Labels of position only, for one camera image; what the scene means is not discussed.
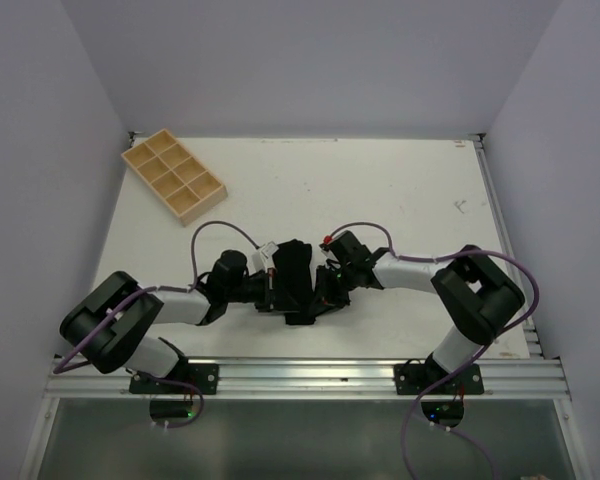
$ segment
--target wooden compartment box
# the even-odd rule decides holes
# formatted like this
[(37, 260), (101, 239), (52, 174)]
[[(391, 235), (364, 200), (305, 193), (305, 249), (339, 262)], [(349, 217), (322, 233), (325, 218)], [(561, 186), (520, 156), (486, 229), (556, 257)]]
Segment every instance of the wooden compartment box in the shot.
[(227, 188), (168, 130), (122, 154), (182, 225), (227, 198)]

